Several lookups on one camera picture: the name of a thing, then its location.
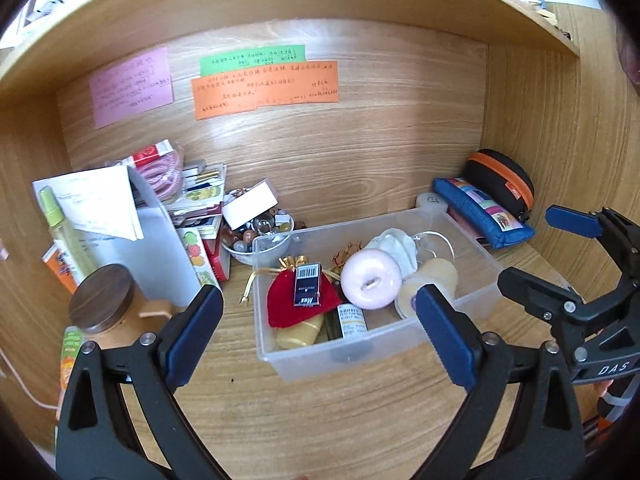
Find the white cloth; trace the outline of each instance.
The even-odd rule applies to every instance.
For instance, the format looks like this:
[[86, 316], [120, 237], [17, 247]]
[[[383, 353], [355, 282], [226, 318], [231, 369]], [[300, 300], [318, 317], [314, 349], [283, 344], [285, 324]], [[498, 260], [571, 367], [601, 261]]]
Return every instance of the white cloth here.
[[370, 241], [366, 249], [380, 249], [389, 254], [400, 267], [402, 278], [418, 270], [418, 249], [413, 239], [402, 229], [387, 229]]

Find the yellow bottle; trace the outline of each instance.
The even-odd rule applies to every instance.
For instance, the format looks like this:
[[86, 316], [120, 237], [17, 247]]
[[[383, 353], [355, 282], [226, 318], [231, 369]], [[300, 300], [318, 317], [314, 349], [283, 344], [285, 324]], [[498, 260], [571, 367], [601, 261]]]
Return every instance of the yellow bottle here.
[[79, 233], [66, 219], [53, 190], [47, 186], [40, 190], [40, 208], [49, 224], [49, 233], [69, 266], [76, 285], [80, 285], [89, 274], [98, 268], [91, 256], [84, 250]]
[[318, 314], [288, 328], [279, 328], [276, 342], [283, 350], [310, 346], [316, 340], [323, 321], [324, 314]]

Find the wooden jar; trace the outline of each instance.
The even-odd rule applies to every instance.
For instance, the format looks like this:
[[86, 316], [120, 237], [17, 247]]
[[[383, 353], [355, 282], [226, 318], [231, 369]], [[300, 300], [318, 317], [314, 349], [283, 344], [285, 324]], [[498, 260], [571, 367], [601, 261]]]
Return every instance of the wooden jar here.
[[129, 346], [145, 332], [158, 332], [176, 313], [168, 300], [147, 301], [120, 264], [92, 272], [69, 302], [71, 322], [103, 349]]

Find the pink sticky note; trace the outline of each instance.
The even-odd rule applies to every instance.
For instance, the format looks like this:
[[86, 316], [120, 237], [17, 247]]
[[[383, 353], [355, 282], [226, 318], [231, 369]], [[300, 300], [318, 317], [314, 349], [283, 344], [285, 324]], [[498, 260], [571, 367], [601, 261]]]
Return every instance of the pink sticky note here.
[[165, 46], [92, 76], [96, 128], [174, 102]]

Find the green bottle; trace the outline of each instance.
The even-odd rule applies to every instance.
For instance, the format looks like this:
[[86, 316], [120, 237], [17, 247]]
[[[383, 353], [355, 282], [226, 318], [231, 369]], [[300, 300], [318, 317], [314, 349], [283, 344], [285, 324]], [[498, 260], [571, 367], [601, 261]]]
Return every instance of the green bottle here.
[[80, 285], [98, 266], [80, 243], [78, 231], [66, 219], [53, 190], [47, 186], [40, 190], [40, 208], [49, 224], [49, 233], [69, 266], [76, 285]]
[[347, 300], [340, 282], [334, 282], [334, 288], [342, 300], [342, 304], [324, 314], [326, 335], [329, 341], [341, 337], [345, 339], [360, 337], [366, 334], [368, 329], [362, 309]]

